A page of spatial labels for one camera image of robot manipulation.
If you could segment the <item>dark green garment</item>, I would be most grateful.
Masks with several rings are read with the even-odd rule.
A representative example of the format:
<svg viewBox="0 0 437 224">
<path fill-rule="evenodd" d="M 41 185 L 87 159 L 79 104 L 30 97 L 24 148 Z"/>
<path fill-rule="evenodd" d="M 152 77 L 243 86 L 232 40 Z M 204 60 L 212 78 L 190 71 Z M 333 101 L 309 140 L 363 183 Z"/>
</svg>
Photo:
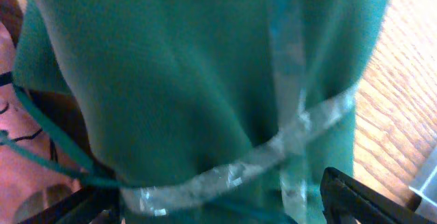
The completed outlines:
<svg viewBox="0 0 437 224">
<path fill-rule="evenodd" d="M 127 223 L 324 223 L 388 0 L 27 0 L 7 82 Z"/>
</svg>

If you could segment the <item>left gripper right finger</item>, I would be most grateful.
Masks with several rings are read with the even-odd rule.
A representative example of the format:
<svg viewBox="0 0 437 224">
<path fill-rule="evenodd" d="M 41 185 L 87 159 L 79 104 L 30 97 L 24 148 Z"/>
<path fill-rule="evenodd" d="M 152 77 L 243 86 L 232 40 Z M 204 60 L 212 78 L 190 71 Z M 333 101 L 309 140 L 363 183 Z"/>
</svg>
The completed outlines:
<svg viewBox="0 0 437 224">
<path fill-rule="evenodd" d="M 325 168 L 320 194 L 328 224 L 434 224 L 334 167 Z"/>
</svg>

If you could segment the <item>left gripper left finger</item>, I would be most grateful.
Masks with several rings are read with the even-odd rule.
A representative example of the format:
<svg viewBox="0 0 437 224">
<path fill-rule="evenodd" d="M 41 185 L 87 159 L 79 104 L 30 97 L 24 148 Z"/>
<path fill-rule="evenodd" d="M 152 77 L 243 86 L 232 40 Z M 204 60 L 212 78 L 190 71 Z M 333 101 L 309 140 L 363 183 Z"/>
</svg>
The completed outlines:
<svg viewBox="0 0 437 224">
<path fill-rule="evenodd" d="M 85 187 L 19 224 L 121 223 L 119 192 Z"/>
</svg>

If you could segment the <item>pink printed garment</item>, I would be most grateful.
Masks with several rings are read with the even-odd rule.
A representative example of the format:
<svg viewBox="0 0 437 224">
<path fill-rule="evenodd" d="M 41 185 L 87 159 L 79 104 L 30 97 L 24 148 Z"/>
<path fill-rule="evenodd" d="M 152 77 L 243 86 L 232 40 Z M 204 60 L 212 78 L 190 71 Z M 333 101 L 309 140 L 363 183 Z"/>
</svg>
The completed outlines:
<svg viewBox="0 0 437 224">
<path fill-rule="evenodd" d="M 1 86 L 1 132 L 49 159 L 49 137 L 26 112 L 12 84 Z M 1 146 L 1 222 L 19 223 L 82 189 L 77 180 L 51 171 Z"/>
</svg>

